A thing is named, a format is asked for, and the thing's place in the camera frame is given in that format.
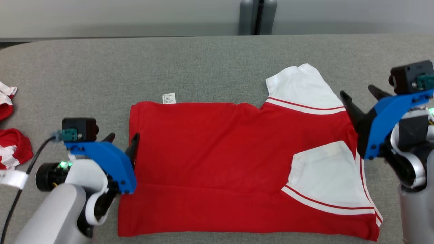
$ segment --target red stripe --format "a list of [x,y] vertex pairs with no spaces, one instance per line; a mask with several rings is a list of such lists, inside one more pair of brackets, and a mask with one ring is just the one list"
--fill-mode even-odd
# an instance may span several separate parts
[[301,193],[297,192],[296,190],[290,188],[290,187],[287,186],[287,185],[285,185],[285,187],[288,188],[289,190],[295,192],[295,193],[298,194],[300,197],[306,198],[306,199],[309,200],[309,201],[313,201],[313,202],[316,202],[316,203],[318,203],[318,204],[321,204],[321,205],[324,205],[324,206],[327,206],[327,207],[332,207],[332,208],[341,208],[341,209],[349,209],[349,210],[356,210],[356,209],[374,209],[374,207],[357,207],[357,208],[349,208],[349,207],[334,206],[334,205],[326,204],[326,203],[323,203],[323,202],[320,202],[320,201],[313,200],[313,199],[311,199],[311,198],[309,198],[309,197],[306,197],[306,196],[302,195]]
[[296,103],[293,103],[293,102],[283,101],[283,100],[280,100],[280,99],[277,99],[277,98],[273,98],[273,97],[268,97],[268,99],[272,99],[272,100],[276,100],[276,101],[279,101],[279,102],[288,103],[288,104],[291,104],[291,105],[295,105],[295,106],[299,106],[299,107],[303,107],[303,108],[307,108],[307,109],[315,109],[315,110],[334,110],[334,109],[342,109],[344,107],[344,106],[341,106],[341,107],[336,107],[336,108],[331,108],[331,109],[319,109],[319,108],[308,107],[308,106],[301,105],[301,104],[296,104]]
[[[366,188],[365,188],[365,179],[363,178],[363,164],[362,164],[362,157],[360,157],[360,178],[362,179],[362,184],[363,184],[363,190],[365,191],[365,196],[366,196],[366,199],[369,201],[369,202],[371,202],[370,200],[369,200],[369,197],[368,197],[368,193],[367,193],[367,191],[366,191]],[[381,218],[380,218],[380,215],[377,213],[377,211],[375,211],[375,215],[378,217],[378,219],[380,220],[380,223],[383,223],[383,221],[381,220]]]

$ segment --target white cable label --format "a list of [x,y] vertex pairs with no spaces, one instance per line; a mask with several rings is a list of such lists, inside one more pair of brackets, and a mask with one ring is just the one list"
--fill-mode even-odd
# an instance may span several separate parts
[[29,175],[23,171],[0,170],[0,184],[10,185],[21,190],[24,188],[28,177]]
[[175,93],[168,93],[163,95],[163,104],[172,104],[176,103]]

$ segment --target sleeve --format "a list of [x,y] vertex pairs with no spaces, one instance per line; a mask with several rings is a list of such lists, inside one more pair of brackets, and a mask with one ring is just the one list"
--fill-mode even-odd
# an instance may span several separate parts
[[266,86],[269,99],[275,101],[320,110],[343,106],[318,70],[309,64],[282,70],[266,79]]

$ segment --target gray tablecloth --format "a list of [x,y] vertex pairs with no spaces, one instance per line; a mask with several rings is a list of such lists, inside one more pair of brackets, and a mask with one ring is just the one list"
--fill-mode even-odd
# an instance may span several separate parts
[[[0,127],[17,128],[36,150],[63,117],[97,119],[100,137],[116,133],[121,149],[128,145],[128,115],[132,104],[162,102],[175,92],[177,102],[247,102],[260,107],[265,79],[289,66],[309,63],[332,90],[345,90],[367,111],[376,102],[368,84],[392,92],[391,67],[434,58],[434,36],[308,35],[226,36],[55,40],[23,44],[0,51],[0,81],[17,86],[14,113]],[[42,162],[66,157],[61,144],[49,145]],[[25,170],[27,165],[19,167]],[[382,160],[367,161],[369,192],[384,217],[379,243],[402,238],[398,181]],[[0,219],[4,220],[16,189],[0,187]],[[42,203],[29,180],[13,215],[7,236],[12,243]],[[97,243],[368,243],[342,235],[301,233],[169,233],[120,238],[114,201],[106,223],[96,229]]]

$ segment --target t-shirt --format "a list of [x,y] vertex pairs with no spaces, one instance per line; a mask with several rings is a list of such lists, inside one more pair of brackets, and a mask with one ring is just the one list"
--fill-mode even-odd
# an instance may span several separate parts
[[268,78],[247,103],[139,102],[137,188],[122,195],[118,234],[315,232],[376,241],[357,134],[309,64]]

